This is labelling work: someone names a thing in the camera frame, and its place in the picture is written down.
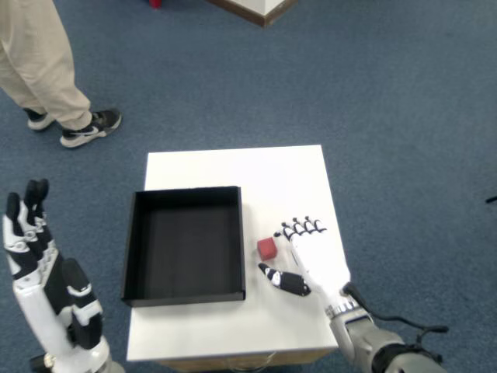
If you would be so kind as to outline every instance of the khaki pants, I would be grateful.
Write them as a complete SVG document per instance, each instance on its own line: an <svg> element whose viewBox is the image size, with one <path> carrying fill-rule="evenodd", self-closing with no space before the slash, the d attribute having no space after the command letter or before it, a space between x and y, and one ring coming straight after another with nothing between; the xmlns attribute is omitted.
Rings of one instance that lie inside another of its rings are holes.
<svg viewBox="0 0 497 373"><path fill-rule="evenodd" d="M52 0L0 0L0 87L22 108L80 130L92 115Z"/></svg>

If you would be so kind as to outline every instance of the cable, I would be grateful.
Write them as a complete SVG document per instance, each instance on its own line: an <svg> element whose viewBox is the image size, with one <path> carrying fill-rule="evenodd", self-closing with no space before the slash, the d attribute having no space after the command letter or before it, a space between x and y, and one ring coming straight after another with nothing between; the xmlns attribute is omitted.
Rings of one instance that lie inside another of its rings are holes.
<svg viewBox="0 0 497 373"><path fill-rule="evenodd" d="M366 305L366 301L364 301L364 298L359 293L359 290L357 290L356 286L354 284L352 284L351 282L347 283L343 287L343 293L350 295L352 298L354 298L358 305L360 305L363 309L365 309L368 313L370 313L376 319L379 319L382 321L403 322L404 324L412 326L413 328L420 329L420 332L416 335L416 342L412 346L419 347L419 348L423 349L433 360L437 361L438 363L442 362L442 360L443 360L442 355L434 354L432 352L426 351L422 347L422 339L428 333L447 333L449 331L448 326L446 326L446 325L426 326L426 325L419 324L417 322L413 322L411 320L405 319L402 316L397 316L397 315L385 316L385 315L378 314L378 313L372 311Z"/></svg>

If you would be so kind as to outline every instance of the open black tray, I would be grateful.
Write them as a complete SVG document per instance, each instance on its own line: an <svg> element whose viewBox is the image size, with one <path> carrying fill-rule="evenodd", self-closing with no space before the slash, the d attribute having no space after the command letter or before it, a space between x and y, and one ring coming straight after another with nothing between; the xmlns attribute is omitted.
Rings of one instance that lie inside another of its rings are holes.
<svg viewBox="0 0 497 373"><path fill-rule="evenodd" d="M240 188L136 192L121 298L131 307L245 299Z"/></svg>

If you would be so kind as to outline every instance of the red block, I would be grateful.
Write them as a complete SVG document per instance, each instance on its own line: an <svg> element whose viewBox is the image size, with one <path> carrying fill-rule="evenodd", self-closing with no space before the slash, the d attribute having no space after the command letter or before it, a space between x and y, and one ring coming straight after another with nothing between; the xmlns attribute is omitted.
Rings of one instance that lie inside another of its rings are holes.
<svg viewBox="0 0 497 373"><path fill-rule="evenodd" d="M162 0L149 0L149 2L152 8L160 8Z"/></svg>
<svg viewBox="0 0 497 373"><path fill-rule="evenodd" d="M260 241L258 241L257 250L259 251L259 255L262 261L274 258L278 253L278 249L274 244L273 237L269 237L268 239L261 239Z"/></svg>

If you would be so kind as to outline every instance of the shoe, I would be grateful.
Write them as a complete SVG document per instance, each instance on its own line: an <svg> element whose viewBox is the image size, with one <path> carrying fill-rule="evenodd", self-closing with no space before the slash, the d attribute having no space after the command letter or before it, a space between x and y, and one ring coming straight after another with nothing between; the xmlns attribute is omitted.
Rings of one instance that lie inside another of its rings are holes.
<svg viewBox="0 0 497 373"><path fill-rule="evenodd" d="M121 123L121 113L116 109L92 113L92 121L81 130L62 130L61 144L66 148L76 148L95 138L104 138Z"/></svg>
<svg viewBox="0 0 497 373"><path fill-rule="evenodd" d="M24 111L28 114L28 127L34 131L42 131L55 122L49 113L38 114L31 109L24 109Z"/></svg>

